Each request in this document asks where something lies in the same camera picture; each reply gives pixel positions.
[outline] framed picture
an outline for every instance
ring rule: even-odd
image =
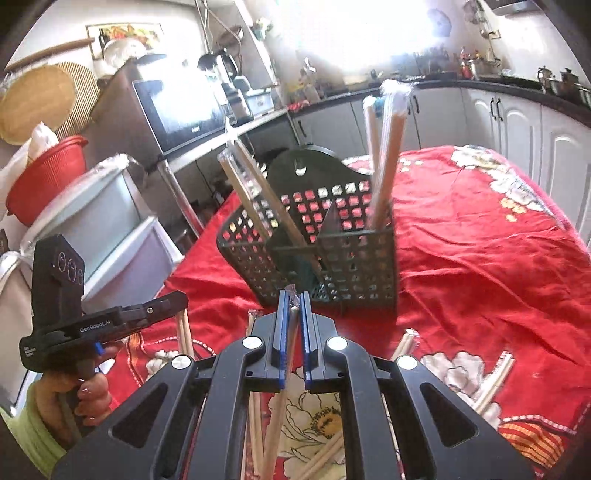
[[[144,44],[147,51],[160,52],[164,33],[162,26],[154,23],[116,23],[102,25],[87,25],[86,31],[89,37],[95,41],[90,45],[93,60],[103,58],[103,49],[111,40],[121,38],[136,38]]]

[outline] microwave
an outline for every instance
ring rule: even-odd
[[[163,54],[129,59],[100,93],[82,132],[87,166],[126,153],[148,173],[224,131],[225,110],[205,72]]]
[[[201,72],[133,83],[163,156],[224,130],[224,114]]]

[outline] red colander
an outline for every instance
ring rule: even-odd
[[[84,137],[74,135],[43,152],[8,192],[8,214],[16,215],[21,223],[31,226],[63,189],[86,172],[82,148],[87,143]]]

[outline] red tablecloth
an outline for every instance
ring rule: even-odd
[[[507,190],[501,175],[507,167],[493,176],[478,165],[452,161],[453,154],[453,147],[408,152],[398,168],[393,189],[398,320],[390,310],[328,314],[340,335],[386,358],[404,330],[415,329],[420,342],[414,355],[466,401],[499,354],[510,351],[515,366],[486,418],[543,473],[576,434],[589,405],[589,255],[535,186],[530,194],[537,201],[524,200],[523,191]],[[258,308],[216,247],[218,229],[238,204],[235,196],[228,199],[165,285],[164,293],[182,290],[189,296],[198,357],[220,352],[243,336],[247,311]],[[168,320],[131,337],[108,375],[114,405],[176,349],[175,325]],[[301,365],[299,358],[295,364]],[[284,433],[302,432],[296,439],[302,447],[287,451],[291,440],[282,440],[276,478],[291,478],[314,453],[311,446],[317,450],[330,437],[330,421],[340,421],[335,420],[338,403],[327,409],[316,397],[290,401],[290,418],[296,420]],[[320,429],[314,424],[318,415],[329,420]],[[306,419],[309,426],[301,424]],[[335,468],[323,478],[340,478],[339,463],[335,459]]]

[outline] green sleeve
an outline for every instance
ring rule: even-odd
[[[39,415],[35,386],[33,383],[29,387],[27,403],[18,417],[12,419],[2,411],[2,418],[33,464],[49,478],[54,465],[66,451],[53,439]]]

